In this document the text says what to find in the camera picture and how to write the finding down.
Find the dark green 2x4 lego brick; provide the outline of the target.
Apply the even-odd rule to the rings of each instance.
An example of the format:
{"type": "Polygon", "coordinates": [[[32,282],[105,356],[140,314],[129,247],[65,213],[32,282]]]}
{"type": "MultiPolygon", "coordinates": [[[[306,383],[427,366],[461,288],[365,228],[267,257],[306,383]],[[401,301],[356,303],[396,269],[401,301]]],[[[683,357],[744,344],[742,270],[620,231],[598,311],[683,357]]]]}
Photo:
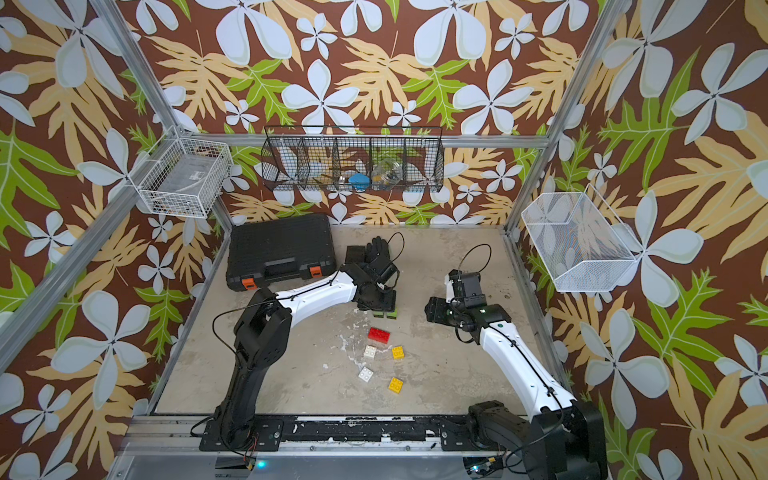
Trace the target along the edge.
{"type": "Polygon", "coordinates": [[[375,318],[389,318],[389,319],[396,319],[398,315],[398,310],[393,309],[389,311],[373,311],[373,316],[375,318]]]}

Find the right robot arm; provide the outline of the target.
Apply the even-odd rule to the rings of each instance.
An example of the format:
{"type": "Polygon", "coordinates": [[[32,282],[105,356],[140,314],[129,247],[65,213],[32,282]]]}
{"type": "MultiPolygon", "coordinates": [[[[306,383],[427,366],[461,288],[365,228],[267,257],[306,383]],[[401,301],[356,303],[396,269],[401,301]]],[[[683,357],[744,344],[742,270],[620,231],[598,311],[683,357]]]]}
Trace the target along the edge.
{"type": "Polygon", "coordinates": [[[478,445],[499,446],[522,461],[512,471],[530,479],[605,479],[608,462],[599,409],[577,400],[535,357],[511,316],[489,304],[478,272],[454,269],[446,276],[445,298],[432,297],[427,321],[467,332],[497,364],[521,400],[526,415],[498,401],[468,409],[470,437],[478,445]]]}

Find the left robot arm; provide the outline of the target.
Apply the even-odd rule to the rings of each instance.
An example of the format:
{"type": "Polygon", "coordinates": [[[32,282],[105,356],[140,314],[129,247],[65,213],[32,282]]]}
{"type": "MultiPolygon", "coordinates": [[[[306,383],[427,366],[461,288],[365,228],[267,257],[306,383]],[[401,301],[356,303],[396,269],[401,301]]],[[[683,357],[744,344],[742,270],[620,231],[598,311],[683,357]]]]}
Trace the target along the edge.
{"type": "Polygon", "coordinates": [[[393,312],[396,291],[387,282],[398,273],[392,261],[347,263],[327,279],[292,290],[257,291],[235,325],[233,373],[205,437],[233,449],[243,448],[253,436],[256,401],[266,373],[286,352],[291,329],[341,304],[393,312]]]}

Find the red 2x4 lego brick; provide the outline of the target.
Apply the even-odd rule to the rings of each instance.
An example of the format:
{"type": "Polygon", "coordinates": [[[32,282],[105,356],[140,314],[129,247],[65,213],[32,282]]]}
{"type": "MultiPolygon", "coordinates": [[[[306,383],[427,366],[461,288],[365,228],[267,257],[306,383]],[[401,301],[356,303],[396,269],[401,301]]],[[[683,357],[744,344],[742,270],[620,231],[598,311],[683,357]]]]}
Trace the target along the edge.
{"type": "Polygon", "coordinates": [[[368,330],[367,338],[373,342],[387,345],[390,341],[391,333],[376,327],[368,330]]]}

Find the white lego brick lower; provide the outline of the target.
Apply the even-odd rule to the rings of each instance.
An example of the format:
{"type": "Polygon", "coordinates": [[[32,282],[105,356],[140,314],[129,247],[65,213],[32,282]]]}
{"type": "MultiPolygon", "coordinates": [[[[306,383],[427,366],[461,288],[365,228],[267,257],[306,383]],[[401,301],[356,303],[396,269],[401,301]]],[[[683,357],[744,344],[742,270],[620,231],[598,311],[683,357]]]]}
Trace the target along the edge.
{"type": "Polygon", "coordinates": [[[372,379],[373,375],[374,372],[372,370],[367,367],[363,367],[358,374],[358,378],[368,383],[372,379]]]}

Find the yellow lego brick lower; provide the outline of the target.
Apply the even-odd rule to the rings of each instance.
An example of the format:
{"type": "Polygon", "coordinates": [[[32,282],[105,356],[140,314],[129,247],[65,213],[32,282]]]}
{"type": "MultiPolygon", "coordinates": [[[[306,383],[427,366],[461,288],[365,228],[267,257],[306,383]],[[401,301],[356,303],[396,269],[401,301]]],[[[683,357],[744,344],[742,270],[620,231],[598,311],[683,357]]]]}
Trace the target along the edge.
{"type": "Polygon", "coordinates": [[[392,377],[389,382],[388,389],[393,393],[400,394],[403,386],[404,382],[402,380],[396,377],[392,377]]]}

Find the black and green glove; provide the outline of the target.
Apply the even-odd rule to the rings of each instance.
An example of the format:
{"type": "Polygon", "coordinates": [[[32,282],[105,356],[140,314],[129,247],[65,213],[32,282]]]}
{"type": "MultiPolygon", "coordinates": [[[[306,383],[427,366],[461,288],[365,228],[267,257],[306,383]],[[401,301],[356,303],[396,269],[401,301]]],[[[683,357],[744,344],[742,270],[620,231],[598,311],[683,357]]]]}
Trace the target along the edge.
{"type": "Polygon", "coordinates": [[[384,271],[390,264],[389,243],[381,236],[374,237],[365,246],[365,263],[376,271],[384,271]]]}

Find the small black box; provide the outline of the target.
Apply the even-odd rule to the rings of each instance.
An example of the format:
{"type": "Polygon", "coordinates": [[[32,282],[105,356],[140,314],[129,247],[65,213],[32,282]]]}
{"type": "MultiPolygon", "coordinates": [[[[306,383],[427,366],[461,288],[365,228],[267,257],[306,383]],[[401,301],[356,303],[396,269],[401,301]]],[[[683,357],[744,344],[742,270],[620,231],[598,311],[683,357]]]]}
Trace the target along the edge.
{"type": "Polygon", "coordinates": [[[345,264],[365,264],[366,247],[361,245],[350,245],[347,247],[345,255],[345,264]]]}

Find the blue object in basket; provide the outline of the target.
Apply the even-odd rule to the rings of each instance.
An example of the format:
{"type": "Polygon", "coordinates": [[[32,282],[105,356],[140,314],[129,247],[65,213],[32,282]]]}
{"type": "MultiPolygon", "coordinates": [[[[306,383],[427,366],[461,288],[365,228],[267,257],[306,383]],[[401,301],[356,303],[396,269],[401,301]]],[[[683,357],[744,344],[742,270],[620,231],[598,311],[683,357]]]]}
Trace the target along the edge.
{"type": "Polygon", "coordinates": [[[356,192],[364,192],[371,186],[371,179],[362,173],[356,173],[348,179],[348,184],[356,192]]]}

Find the black plastic tool case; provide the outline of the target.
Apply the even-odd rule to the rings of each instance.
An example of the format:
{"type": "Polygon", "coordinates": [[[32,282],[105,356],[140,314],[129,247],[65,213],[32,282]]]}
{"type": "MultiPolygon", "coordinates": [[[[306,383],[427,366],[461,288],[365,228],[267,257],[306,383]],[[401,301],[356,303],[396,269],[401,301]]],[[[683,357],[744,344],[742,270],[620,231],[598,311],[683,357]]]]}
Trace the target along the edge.
{"type": "Polygon", "coordinates": [[[323,214],[247,223],[232,230],[226,282],[233,291],[321,278],[336,270],[330,222],[323,214]]]}

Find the white mesh basket right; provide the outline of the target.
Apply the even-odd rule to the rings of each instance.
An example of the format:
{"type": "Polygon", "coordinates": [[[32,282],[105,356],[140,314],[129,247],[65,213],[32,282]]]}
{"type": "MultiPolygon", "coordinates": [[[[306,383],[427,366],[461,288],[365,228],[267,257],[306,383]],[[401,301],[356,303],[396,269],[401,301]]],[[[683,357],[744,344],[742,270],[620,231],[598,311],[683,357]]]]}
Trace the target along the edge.
{"type": "Polygon", "coordinates": [[[610,292],[640,262],[641,243],[593,185],[542,193],[522,220],[560,293],[610,292]]]}

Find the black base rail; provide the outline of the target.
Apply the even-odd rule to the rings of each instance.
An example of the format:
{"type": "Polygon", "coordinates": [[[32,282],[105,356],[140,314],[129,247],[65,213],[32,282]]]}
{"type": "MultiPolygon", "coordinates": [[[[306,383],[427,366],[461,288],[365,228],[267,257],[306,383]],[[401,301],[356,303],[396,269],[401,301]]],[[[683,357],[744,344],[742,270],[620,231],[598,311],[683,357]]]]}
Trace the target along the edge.
{"type": "Polygon", "coordinates": [[[257,414],[226,433],[219,420],[206,422],[199,449],[203,452],[278,452],[290,443],[340,443],[411,446],[429,451],[493,451],[488,440],[477,439],[467,415],[319,416],[257,414]]]}

